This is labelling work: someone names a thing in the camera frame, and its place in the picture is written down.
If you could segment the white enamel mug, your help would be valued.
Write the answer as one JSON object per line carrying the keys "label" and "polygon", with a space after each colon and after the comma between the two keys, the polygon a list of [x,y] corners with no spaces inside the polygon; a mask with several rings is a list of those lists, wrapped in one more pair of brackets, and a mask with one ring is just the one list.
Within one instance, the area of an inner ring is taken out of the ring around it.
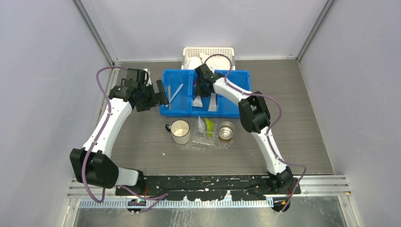
{"label": "white enamel mug", "polygon": [[171,133],[174,142],[179,145],[188,143],[191,138],[191,129],[187,121],[174,121],[171,124],[166,124],[165,129]]}

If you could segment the small metal cup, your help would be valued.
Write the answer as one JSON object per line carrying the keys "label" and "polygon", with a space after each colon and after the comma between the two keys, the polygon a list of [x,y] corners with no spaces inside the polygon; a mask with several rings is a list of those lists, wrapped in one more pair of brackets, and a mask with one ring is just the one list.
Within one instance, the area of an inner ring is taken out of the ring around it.
{"label": "small metal cup", "polygon": [[218,126],[218,136],[221,140],[230,141],[235,133],[235,126],[228,121],[222,122]]}

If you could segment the teal cap toothpaste tube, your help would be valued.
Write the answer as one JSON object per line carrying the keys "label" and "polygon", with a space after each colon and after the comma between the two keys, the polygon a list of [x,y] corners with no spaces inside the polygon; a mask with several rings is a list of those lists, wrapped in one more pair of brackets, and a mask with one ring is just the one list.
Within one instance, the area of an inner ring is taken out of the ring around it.
{"label": "teal cap toothpaste tube", "polygon": [[206,128],[205,123],[203,122],[203,120],[200,117],[198,117],[198,131],[199,131],[199,133],[204,133],[205,132],[205,128]]}

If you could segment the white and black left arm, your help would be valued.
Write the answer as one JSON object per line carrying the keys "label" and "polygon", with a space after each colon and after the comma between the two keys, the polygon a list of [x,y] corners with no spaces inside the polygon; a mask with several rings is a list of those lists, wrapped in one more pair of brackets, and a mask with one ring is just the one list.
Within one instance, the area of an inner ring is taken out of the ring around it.
{"label": "white and black left arm", "polygon": [[155,82],[154,90],[148,69],[127,69],[126,78],[106,94],[106,109],[94,132],[82,148],[74,148],[70,161],[78,182],[106,189],[124,185],[134,196],[145,190],[140,170],[118,167],[111,152],[119,131],[133,110],[147,111],[169,103],[163,82]]}

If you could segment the red cap toothpaste tube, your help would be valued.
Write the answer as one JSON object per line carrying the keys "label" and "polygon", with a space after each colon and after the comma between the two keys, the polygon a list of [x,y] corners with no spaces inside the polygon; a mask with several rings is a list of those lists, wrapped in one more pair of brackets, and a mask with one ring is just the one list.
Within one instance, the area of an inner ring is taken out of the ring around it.
{"label": "red cap toothpaste tube", "polygon": [[197,93],[197,83],[196,82],[194,82],[194,85],[193,85],[193,92],[194,92],[194,97],[192,100],[192,107],[199,107],[199,108],[203,107],[203,102],[202,102],[201,96],[198,95],[198,93]]}

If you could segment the clear square textured holder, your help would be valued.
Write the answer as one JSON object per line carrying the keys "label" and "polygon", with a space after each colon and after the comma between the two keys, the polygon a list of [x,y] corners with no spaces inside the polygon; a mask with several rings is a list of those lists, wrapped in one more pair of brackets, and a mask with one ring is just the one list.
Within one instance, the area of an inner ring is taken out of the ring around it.
{"label": "clear square textured holder", "polygon": [[215,146],[217,144],[215,130],[208,131],[206,125],[204,129],[200,129],[199,124],[195,123],[191,137],[196,145]]}

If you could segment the clear oval textured tray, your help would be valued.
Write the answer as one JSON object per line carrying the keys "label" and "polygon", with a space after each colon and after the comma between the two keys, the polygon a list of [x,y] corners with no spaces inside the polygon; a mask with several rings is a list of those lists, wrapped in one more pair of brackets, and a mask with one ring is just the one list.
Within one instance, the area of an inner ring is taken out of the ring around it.
{"label": "clear oval textured tray", "polygon": [[222,149],[228,149],[229,147],[231,147],[231,145],[233,144],[233,141],[225,141],[225,140],[221,140],[218,136],[218,131],[217,131],[217,125],[214,125],[214,130],[216,133],[216,142],[217,144],[215,146],[204,146],[204,145],[196,145],[194,142],[192,142],[192,137],[190,138],[189,142],[183,145],[179,145],[177,143],[174,143],[179,149],[181,150],[222,150]]}

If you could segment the orange cap toothpaste tube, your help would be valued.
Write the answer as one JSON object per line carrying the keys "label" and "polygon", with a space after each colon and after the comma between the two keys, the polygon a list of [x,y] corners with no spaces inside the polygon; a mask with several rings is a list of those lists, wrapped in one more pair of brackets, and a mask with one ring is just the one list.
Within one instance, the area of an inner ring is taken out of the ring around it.
{"label": "orange cap toothpaste tube", "polygon": [[208,111],[209,112],[216,112],[217,110],[218,110],[218,107],[217,107],[217,94],[216,93],[211,93],[210,100],[209,100]]}

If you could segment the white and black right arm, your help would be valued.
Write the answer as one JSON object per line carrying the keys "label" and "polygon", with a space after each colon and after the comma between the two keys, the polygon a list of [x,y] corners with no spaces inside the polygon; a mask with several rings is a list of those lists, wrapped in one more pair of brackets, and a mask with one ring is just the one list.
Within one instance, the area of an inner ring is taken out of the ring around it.
{"label": "white and black right arm", "polygon": [[265,159],[268,185],[276,194],[282,194],[289,187],[293,174],[282,155],[271,131],[270,112],[261,92],[251,92],[232,83],[221,73],[213,73],[206,64],[195,69],[196,91],[202,95],[221,95],[239,109],[240,122],[245,131],[255,138]]}

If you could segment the yellow green toothpaste tube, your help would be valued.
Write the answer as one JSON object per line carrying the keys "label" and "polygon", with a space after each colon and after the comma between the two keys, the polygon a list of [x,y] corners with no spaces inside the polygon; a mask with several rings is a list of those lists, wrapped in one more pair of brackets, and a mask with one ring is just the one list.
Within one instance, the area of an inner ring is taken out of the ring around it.
{"label": "yellow green toothpaste tube", "polygon": [[206,121],[206,135],[208,137],[213,137],[214,134],[214,123],[209,118],[205,118]]}

